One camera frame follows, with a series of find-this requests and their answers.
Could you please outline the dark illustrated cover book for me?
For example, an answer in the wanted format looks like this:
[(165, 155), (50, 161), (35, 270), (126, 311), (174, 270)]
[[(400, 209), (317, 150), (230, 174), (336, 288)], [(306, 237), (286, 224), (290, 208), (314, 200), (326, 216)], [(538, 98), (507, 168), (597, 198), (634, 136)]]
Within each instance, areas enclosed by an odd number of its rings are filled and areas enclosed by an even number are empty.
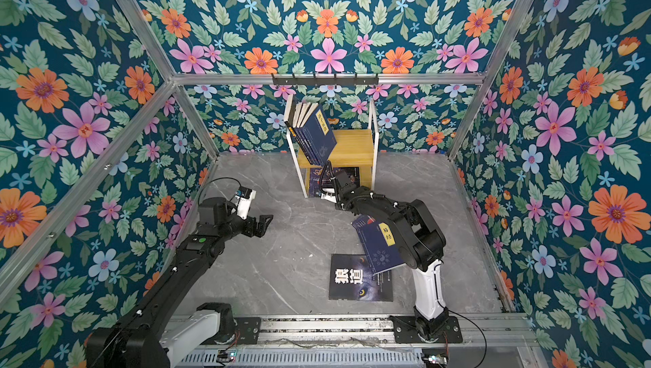
[(333, 167), (327, 169), (325, 176), (321, 176), (322, 168), (310, 168), (307, 172), (308, 182), (306, 183), (309, 198), (320, 198), (322, 192), (334, 193), (334, 175), (345, 172), (356, 186), (360, 185), (358, 167)]

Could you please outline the navy book yellow label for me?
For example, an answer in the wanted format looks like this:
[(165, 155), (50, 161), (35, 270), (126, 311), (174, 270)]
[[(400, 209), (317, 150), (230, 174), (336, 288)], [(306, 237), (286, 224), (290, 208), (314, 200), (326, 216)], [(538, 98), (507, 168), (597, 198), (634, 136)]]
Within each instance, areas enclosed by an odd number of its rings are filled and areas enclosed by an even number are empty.
[(294, 126), (295, 133), (297, 135), (296, 139), (298, 141), (299, 147), (303, 151), (304, 156), (306, 157), (307, 160), (310, 160), (308, 147), (305, 143), (302, 132), (299, 130), (299, 115), (302, 108), (302, 104), (301, 103), (295, 103), (295, 104), (296, 106), (295, 106), (294, 117), (293, 117), (293, 126)]

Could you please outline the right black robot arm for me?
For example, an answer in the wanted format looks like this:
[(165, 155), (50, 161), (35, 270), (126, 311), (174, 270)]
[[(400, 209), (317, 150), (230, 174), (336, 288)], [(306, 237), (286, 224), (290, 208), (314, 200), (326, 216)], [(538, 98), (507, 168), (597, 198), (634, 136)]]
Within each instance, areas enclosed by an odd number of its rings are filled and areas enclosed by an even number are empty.
[(344, 171), (332, 178), (327, 199), (356, 216), (356, 230), (374, 273), (399, 266), (412, 269), (415, 284), (415, 330), (432, 342), (442, 335), (449, 308), (442, 292), (442, 258), (446, 238), (424, 202), (393, 200), (356, 186)]

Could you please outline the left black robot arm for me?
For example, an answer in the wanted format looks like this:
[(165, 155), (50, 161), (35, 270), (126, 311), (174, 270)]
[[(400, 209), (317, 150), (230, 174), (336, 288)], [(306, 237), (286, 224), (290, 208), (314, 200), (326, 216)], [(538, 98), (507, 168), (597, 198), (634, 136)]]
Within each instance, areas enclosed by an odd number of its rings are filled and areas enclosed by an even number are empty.
[(160, 343), (164, 329), (194, 283), (223, 254), (225, 243), (238, 235), (264, 237), (273, 215), (237, 213), (225, 198), (207, 198), (199, 205), (194, 232), (179, 245), (173, 261), (142, 300), (110, 328), (89, 337), (89, 367), (171, 367), (170, 346)]

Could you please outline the purple book under right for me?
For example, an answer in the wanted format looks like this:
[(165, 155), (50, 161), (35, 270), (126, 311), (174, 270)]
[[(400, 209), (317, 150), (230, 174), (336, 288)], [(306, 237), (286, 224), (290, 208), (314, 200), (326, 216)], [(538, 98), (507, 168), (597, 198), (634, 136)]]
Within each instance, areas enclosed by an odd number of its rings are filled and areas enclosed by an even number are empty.
[(367, 225), (372, 225), (376, 221), (374, 218), (370, 217), (369, 215), (360, 215), (358, 218), (356, 218), (354, 221), (351, 222), (351, 225), (353, 228), (356, 230), (360, 230)]

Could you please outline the black wolf cover book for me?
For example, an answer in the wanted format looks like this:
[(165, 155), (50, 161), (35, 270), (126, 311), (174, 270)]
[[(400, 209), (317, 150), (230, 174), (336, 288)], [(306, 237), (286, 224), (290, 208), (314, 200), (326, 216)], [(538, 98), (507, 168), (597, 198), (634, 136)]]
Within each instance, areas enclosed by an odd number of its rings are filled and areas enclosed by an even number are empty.
[(328, 296), (329, 300), (393, 302), (392, 273), (375, 274), (365, 255), (333, 254)]

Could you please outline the black book on shelf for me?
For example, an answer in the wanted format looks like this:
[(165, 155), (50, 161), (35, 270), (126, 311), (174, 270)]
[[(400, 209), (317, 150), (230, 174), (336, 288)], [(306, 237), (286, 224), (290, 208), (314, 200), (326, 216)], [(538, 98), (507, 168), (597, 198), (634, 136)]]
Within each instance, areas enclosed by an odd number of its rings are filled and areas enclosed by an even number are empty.
[(295, 130), (294, 130), (294, 126), (293, 126), (293, 117), (294, 117), (295, 106), (296, 106), (296, 104), (294, 102), (293, 96), (292, 95), (288, 96), (287, 103), (286, 103), (286, 106), (285, 106), (285, 111), (284, 111), (284, 114), (283, 114), (283, 118), (284, 118), (284, 121), (285, 121), (285, 124), (286, 124), (286, 127), (288, 129), (289, 134), (294, 138), (297, 137), (297, 135), (295, 133)]

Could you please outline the wooden shelf white frame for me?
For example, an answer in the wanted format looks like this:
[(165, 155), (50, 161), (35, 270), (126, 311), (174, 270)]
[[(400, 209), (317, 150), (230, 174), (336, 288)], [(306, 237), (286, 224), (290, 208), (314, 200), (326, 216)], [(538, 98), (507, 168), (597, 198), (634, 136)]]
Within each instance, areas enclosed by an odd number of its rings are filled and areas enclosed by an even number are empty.
[[(379, 125), (376, 105), (373, 101), (368, 103), (368, 127), (362, 129), (334, 130), (337, 146), (330, 155), (334, 167), (358, 167), (360, 184), (363, 187), (374, 189), (376, 185), (376, 168), (379, 148)], [(307, 172), (315, 168), (306, 159), (301, 149), (294, 147), (295, 139), (286, 130), (288, 151), (298, 175), (301, 193), (308, 198), (306, 183)]]

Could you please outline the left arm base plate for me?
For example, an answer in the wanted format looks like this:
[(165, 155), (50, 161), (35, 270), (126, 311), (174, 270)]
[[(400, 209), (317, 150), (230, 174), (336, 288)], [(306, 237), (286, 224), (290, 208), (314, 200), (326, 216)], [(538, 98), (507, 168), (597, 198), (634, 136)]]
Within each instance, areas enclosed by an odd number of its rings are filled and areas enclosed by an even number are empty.
[(257, 344), (262, 319), (259, 317), (236, 317), (226, 320), (215, 336), (207, 340), (209, 345), (234, 346)]

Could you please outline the black hook rail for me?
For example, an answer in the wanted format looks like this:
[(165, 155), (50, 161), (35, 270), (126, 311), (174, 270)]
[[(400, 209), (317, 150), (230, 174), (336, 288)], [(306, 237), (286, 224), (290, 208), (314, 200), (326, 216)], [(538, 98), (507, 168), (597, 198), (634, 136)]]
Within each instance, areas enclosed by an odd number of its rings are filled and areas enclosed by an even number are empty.
[(333, 74), (333, 75), (272, 75), (276, 86), (376, 86), (378, 75)]

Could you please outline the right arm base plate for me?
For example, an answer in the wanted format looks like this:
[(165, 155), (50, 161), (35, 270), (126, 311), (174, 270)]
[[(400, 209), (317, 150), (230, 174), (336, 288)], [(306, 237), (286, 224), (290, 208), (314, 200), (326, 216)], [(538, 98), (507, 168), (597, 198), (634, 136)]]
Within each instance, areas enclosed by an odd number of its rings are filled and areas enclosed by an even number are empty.
[(449, 317), (442, 328), (430, 339), (422, 337), (413, 316), (390, 315), (394, 341), (397, 344), (461, 344), (463, 335), (456, 317)]

